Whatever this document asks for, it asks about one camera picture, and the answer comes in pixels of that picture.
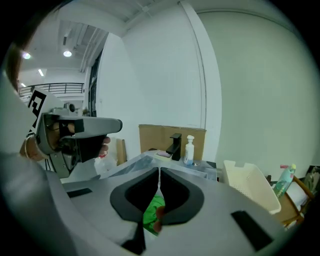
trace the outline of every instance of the white ceiling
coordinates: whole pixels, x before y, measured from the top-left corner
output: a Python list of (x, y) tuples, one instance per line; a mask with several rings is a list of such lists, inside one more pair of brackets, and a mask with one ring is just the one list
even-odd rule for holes
[[(106, 38), (107, 32), (102, 29), (62, 20), (57, 12), (53, 13), (43, 20), (34, 33), (26, 49), (31, 58), (23, 59), (20, 69), (22, 71), (47, 68), (84, 70), (86, 66), (92, 65), (89, 61), (101, 52)], [(65, 57), (64, 51), (72, 52), (72, 56)]]
[[(294, 29), (290, 21), (264, 0), (186, 0), (196, 12), (242, 11), (258, 14)], [(21, 70), (71, 68), (84, 71), (101, 52), (107, 32), (123, 37), (141, 21), (177, 5), (179, 0), (77, 0), (49, 15), (38, 27)], [(63, 52), (69, 50), (67, 58)]]

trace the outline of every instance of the gray gripper arm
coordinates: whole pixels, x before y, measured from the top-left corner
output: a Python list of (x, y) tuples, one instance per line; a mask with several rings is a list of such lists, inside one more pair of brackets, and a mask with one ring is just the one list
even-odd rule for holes
[[(49, 124), (59, 123), (60, 141), (58, 148), (49, 144)], [(68, 129), (74, 124), (74, 133)], [(54, 171), (59, 178), (69, 177), (76, 164), (96, 158), (108, 134), (122, 129), (122, 122), (114, 118), (58, 115), (57, 112), (43, 113), (36, 134), (40, 150), (49, 155)]]

